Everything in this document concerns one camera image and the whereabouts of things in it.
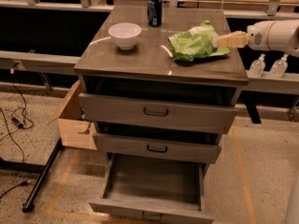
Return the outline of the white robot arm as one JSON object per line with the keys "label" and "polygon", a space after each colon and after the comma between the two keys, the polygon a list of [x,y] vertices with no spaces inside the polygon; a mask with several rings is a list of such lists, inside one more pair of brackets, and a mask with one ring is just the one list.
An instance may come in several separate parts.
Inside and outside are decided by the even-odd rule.
{"label": "white robot arm", "polygon": [[281,51],[299,57],[299,20],[259,21],[246,32],[235,31],[213,39],[215,48],[244,48]]}

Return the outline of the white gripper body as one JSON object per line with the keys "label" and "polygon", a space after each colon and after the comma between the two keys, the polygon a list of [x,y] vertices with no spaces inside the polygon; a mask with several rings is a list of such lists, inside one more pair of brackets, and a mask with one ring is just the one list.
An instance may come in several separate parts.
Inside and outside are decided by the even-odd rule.
{"label": "white gripper body", "polygon": [[269,33],[273,26],[273,21],[260,21],[247,27],[249,35],[249,47],[254,50],[270,50]]}

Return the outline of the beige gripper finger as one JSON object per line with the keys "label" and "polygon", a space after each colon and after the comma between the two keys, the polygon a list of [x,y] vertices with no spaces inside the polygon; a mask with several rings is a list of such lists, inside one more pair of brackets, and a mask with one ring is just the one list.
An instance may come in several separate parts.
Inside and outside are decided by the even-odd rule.
{"label": "beige gripper finger", "polygon": [[236,31],[236,32],[232,32],[230,34],[227,35],[220,35],[218,37],[218,40],[224,40],[224,39],[241,39],[241,40],[248,40],[249,39],[249,35],[245,32],[242,31]]}
{"label": "beige gripper finger", "polygon": [[248,44],[246,40],[218,40],[214,39],[212,45],[217,48],[244,48]]}

